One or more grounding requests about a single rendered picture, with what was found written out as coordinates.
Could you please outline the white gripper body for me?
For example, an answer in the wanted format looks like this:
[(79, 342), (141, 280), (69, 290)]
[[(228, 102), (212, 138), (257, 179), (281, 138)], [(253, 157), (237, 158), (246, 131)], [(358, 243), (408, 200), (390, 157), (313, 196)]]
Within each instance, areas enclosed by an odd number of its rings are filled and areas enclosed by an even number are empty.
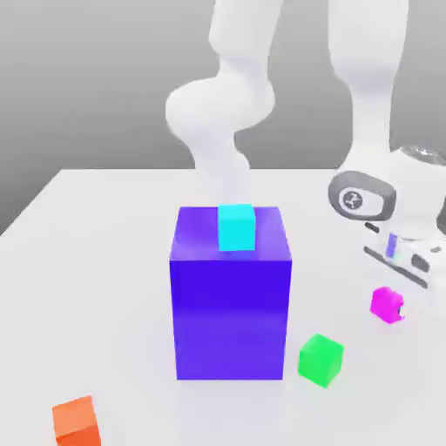
[(392, 257), (386, 250), (365, 246), (363, 251), (393, 272), (417, 285), (427, 294), (427, 302), (438, 313), (446, 313), (446, 245), (420, 247), (399, 245)]

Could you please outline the small magenta cube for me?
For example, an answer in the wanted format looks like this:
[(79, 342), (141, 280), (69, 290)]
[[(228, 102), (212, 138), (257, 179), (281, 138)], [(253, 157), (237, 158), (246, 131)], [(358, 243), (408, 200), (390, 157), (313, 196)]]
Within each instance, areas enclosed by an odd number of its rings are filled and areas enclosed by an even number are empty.
[(382, 321), (393, 324), (403, 321), (403, 297), (390, 287), (379, 287), (372, 293), (370, 312)]

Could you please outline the small green cube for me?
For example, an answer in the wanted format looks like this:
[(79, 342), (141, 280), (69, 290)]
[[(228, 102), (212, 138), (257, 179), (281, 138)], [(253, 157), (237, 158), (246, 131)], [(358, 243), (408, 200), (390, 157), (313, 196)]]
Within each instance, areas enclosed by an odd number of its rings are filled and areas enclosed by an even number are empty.
[(341, 371), (344, 346), (322, 334), (314, 334), (301, 348), (298, 374), (327, 388)]

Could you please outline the small cyan cube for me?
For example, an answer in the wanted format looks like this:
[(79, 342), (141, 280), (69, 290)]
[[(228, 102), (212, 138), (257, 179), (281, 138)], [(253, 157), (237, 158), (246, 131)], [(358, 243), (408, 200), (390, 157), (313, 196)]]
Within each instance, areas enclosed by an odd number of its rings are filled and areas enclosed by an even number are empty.
[(250, 204), (218, 205), (218, 243), (221, 252), (254, 251), (256, 216)]

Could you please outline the small orange cube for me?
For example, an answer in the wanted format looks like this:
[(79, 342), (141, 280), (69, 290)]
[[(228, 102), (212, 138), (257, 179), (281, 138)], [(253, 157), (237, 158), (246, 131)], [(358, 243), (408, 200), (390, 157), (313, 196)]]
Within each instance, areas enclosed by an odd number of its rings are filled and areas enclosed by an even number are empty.
[(90, 395), (52, 408), (57, 446), (102, 446)]

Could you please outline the large purple box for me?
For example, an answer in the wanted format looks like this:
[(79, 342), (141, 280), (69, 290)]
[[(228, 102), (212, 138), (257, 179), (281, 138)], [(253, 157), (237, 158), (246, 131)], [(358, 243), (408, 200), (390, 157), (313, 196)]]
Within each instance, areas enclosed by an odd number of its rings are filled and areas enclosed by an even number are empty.
[(255, 249), (221, 252), (216, 208), (179, 209), (169, 266), (180, 380), (283, 376), (292, 256), (280, 210), (254, 211)]

